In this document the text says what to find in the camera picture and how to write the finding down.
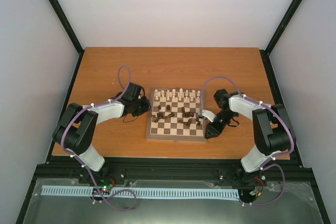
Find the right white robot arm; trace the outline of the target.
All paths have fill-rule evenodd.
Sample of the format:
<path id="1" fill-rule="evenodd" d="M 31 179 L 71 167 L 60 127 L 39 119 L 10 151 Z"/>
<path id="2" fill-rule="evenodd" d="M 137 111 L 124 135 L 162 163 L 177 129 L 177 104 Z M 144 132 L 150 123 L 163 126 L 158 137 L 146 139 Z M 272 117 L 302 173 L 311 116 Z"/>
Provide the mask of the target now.
<path id="1" fill-rule="evenodd" d="M 200 110 L 199 117 L 208 119 L 206 139 L 218 137 L 236 116 L 242 115 L 253 123 L 254 146 L 240 160 L 244 172 L 262 170 L 270 160 L 294 150 L 296 137 L 282 104 L 266 104 L 243 93 L 228 93 L 225 89 L 216 91 L 214 100 L 220 108 L 218 113 Z"/>

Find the wooden chess board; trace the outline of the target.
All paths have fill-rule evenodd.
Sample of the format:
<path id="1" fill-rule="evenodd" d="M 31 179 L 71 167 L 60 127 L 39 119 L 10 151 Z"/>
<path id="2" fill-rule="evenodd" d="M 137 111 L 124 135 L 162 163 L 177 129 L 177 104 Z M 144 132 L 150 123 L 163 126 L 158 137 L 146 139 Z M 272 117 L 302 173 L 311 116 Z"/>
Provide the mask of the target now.
<path id="1" fill-rule="evenodd" d="M 200 89 L 152 88 L 149 101 L 148 140 L 206 141 L 206 122 L 198 117 L 206 101 Z"/>

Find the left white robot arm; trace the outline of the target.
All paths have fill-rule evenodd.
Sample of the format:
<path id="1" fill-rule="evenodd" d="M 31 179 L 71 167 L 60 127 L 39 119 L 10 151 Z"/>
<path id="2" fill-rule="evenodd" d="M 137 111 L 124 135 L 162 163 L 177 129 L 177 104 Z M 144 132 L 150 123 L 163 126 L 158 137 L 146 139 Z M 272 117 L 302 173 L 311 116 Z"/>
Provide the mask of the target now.
<path id="1" fill-rule="evenodd" d="M 97 183 L 108 180 L 109 170 L 104 167 L 104 158 L 92 144 L 97 124 L 110 119 L 143 115 L 151 108 L 145 96 L 144 87 L 129 83 L 127 88 L 106 102 L 82 106 L 77 103 L 68 105 L 59 120 L 52 139 L 81 165 L 91 169 L 91 178 Z"/>

